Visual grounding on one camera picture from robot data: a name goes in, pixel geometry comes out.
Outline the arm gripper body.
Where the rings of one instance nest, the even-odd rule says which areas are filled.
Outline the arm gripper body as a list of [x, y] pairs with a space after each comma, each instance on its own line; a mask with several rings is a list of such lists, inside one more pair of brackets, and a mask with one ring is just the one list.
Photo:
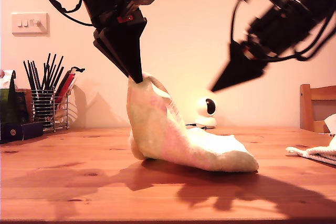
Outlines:
[[285, 57], [280, 55], [306, 39], [315, 26], [315, 3], [286, 3], [283, 8], [275, 5], [262, 18], [256, 18], [250, 24], [247, 40], [240, 43], [240, 53], [257, 62], [301, 59], [303, 54], [315, 46], [315, 40], [301, 51], [294, 50]]
[[83, 0], [91, 23], [98, 31], [106, 27], [142, 32], [147, 24], [139, 6], [143, 0]]

